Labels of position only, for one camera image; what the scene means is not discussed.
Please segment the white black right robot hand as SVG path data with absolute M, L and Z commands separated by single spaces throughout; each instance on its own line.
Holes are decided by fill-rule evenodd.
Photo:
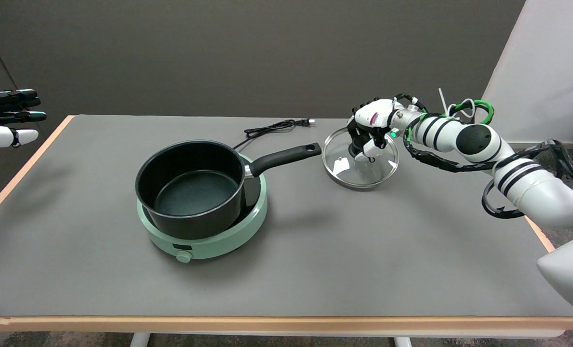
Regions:
M 348 147 L 350 156 L 356 161 L 374 162 L 385 152 L 388 137 L 397 138 L 401 130 L 392 121 L 396 114 L 405 109 L 394 97 L 392 99 L 376 97 L 353 108 L 352 116 L 346 125 L 351 138 Z

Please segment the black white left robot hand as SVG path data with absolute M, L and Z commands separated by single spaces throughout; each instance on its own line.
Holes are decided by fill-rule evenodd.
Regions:
M 45 112 L 31 110 L 39 105 L 41 100 L 33 89 L 0 92 L 0 148 L 18 148 L 38 138 L 38 130 L 11 128 L 10 125 L 45 121 L 48 118 Z

